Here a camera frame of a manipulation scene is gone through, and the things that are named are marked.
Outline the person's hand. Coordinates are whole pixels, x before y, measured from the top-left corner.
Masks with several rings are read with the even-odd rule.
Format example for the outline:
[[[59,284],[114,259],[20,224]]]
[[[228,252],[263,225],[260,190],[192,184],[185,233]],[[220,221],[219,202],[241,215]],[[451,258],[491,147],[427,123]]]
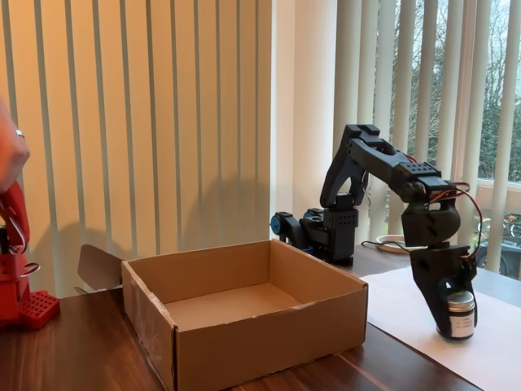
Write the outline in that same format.
[[[0,123],[0,188],[4,194],[15,182],[30,157],[25,137],[11,118],[1,99]]]

